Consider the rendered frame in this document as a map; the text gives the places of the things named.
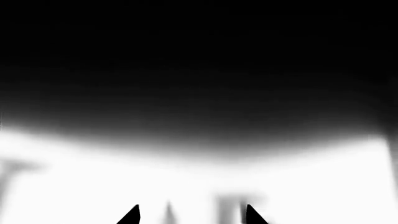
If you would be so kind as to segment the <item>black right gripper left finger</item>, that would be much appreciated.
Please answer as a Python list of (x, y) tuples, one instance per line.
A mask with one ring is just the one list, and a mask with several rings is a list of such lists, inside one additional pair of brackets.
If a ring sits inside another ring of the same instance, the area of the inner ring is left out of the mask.
[(135, 205), (117, 224), (140, 224), (141, 214), (139, 205)]

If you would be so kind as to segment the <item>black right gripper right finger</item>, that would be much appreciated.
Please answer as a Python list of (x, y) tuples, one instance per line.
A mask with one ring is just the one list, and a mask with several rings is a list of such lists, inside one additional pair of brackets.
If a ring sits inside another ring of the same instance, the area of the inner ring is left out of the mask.
[(268, 224), (268, 223), (251, 205), (247, 205), (246, 224)]

